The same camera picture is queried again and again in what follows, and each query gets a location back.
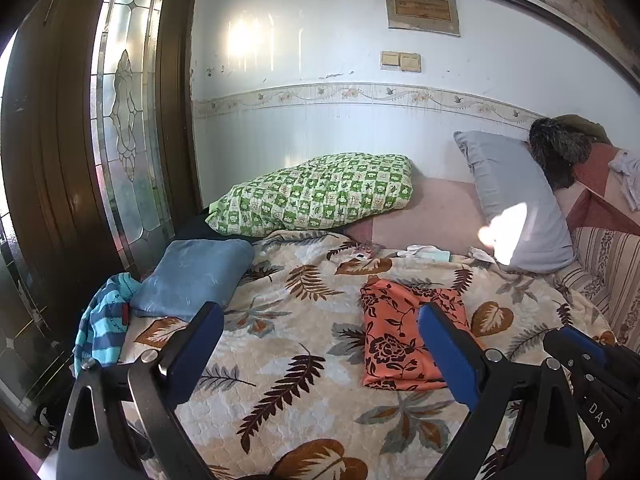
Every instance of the white cloth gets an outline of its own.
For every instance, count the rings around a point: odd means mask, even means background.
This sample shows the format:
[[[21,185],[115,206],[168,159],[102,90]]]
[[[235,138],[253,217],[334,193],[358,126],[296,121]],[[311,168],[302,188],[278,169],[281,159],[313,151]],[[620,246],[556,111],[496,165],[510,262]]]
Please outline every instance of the white cloth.
[[[480,260],[481,262],[487,262],[489,264],[498,264],[495,261],[494,257],[488,254],[486,251],[482,249],[477,249],[475,247],[469,247],[469,256],[475,258],[476,260]]]
[[[609,167],[622,174],[622,195],[631,211],[640,209],[640,157],[626,151],[619,151],[609,163]]]
[[[406,251],[398,251],[401,258],[420,258],[432,262],[448,262],[451,254],[449,251],[441,251],[433,245],[410,245]]]

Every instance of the stained glass window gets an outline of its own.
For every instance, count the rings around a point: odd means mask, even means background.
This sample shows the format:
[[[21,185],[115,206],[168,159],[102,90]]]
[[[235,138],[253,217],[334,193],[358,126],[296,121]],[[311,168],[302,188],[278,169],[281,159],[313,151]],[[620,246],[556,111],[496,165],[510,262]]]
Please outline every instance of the stained glass window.
[[[174,235],[156,127],[156,44],[162,0],[104,0],[90,81],[102,202],[126,270],[144,275]]]
[[[15,37],[0,56],[0,104]],[[15,235],[1,165],[0,254],[0,400],[28,422],[38,394],[64,365],[68,352],[50,337],[42,317],[46,305],[36,306],[31,297],[31,275]]]

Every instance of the floral bedspread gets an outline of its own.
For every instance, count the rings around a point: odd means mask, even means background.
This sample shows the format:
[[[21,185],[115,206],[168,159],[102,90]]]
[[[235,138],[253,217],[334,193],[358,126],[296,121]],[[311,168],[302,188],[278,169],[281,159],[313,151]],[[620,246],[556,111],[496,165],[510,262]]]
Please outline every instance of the floral bedspread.
[[[298,480],[422,480],[440,459],[467,413],[448,388],[362,386],[372,336],[360,288],[373,275],[417,290],[459,291],[473,334],[510,360],[540,364],[545,333],[563,324],[612,339],[591,303],[544,276],[505,274],[462,256],[452,263],[394,254],[360,260],[355,242],[320,231],[274,232],[255,249],[225,310],[222,338],[191,399],[176,409],[221,480],[265,472]],[[132,320],[122,360],[161,348],[183,326],[174,318]],[[496,449],[506,446],[514,417],[508,410]],[[145,466],[162,478],[156,460]]]

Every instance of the metal screw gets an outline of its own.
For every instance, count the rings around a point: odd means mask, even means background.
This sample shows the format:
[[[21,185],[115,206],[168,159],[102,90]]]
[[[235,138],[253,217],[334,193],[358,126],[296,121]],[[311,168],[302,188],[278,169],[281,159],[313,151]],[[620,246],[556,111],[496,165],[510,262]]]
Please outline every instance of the metal screw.
[[[152,363],[153,361],[156,360],[157,357],[158,357],[158,350],[153,350],[152,348],[150,348],[149,350],[145,350],[144,352],[142,352],[142,355],[140,356],[140,360],[143,363]]]
[[[558,361],[558,359],[554,359],[553,357],[550,357],[546,360],[546,365],[552,370],[559,370],[561,366],[560,361]]]
[[[90,370],[96,365],[97,362],[98,361],[96,361],[93,357],[88,357],[87,359],[82,361],[80,367],[82,368],[82,370]]]
[[[491,361],[492,363],[497,363],[498,361],[502,360],[502,352],[500,352],[499,350],[496,350],[495,348],[489,348],[484,355],[486,355],[486,358],[489,359],[489,361]]]

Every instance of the decorative wall border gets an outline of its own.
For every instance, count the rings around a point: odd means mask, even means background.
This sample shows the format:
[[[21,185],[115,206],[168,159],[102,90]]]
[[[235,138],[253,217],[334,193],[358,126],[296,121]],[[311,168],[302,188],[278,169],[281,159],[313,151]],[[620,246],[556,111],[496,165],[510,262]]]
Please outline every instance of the decorative wall border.
[[[315,104],[367,104],[452,112],[529,129],[538,114],[486,97],[437,88],[378,83],[312,83],[243,92],[193,102],[193,116],[205,119],[245,110]]]

